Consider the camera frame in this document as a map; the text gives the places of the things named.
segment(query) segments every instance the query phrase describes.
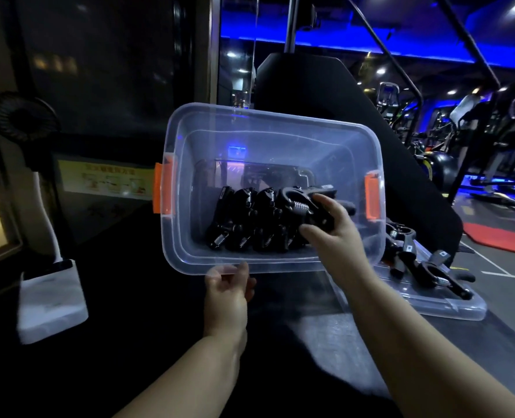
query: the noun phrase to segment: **clear plastic storage box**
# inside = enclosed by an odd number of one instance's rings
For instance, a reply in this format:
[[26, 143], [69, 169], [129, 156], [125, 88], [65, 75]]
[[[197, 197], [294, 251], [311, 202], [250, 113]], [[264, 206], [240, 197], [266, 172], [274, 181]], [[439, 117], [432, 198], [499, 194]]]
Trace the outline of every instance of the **clear plastic storage box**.
[[332, 185], [356, 206], [372, 264], [385, 248], [381, 150], [365, 126], [332, 120], [187, 104], [170, 118], [161, 180], [163, 251], [184, 274], [247, 261], [252, 273], [323, 270], [313, 248], [287, 253], [213, 251], [205, 243], [221, 189]]

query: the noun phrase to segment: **gray floor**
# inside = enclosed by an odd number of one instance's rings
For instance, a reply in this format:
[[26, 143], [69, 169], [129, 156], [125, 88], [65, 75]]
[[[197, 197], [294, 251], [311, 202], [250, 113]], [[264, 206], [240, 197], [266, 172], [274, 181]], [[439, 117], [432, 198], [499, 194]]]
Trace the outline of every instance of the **gray floor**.
[[515, 253], [478, 245], [466, 235], [463, 243], [477, 253], [458, 253], [453, 266], [476, 275], [477, 281], [471, 286], [488, 308], [515, 331]]

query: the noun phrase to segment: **red mat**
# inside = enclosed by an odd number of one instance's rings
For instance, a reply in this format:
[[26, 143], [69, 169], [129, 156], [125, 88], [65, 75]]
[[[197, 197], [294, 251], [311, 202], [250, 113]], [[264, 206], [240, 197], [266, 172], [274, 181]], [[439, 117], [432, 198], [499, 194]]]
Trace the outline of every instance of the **red mat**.
[[515, 253], [515, 232], [472, 223], [463, 223], [463, 228], [477, 244]]

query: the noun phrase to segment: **person's right hand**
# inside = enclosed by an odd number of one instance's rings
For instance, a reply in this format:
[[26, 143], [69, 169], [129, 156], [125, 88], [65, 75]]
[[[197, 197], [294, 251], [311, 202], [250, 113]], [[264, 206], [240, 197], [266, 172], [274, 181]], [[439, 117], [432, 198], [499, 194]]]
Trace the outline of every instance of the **person's right hand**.
[[314, 194], [313, 199], [333, 216], [335, 228], [328, 234], [319, 227], [303, 224], [299, 231], [316, 248], [325, 269], [341, 286], [349, 274], [363, 273], [370, 266], [362, 238], [341, 204], [320, 194]]

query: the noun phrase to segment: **black exercise ball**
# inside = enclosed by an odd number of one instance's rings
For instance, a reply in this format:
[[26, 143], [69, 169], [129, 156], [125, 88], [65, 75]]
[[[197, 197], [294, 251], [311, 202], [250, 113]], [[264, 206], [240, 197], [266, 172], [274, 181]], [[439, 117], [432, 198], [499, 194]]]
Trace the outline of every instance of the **black exercise ball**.
[[441, 152], [428, 152], [424, 153], [424, 158], [419, 160], [419, 164], [442, 193], [449, 193], [459, 173], [456, 158]]

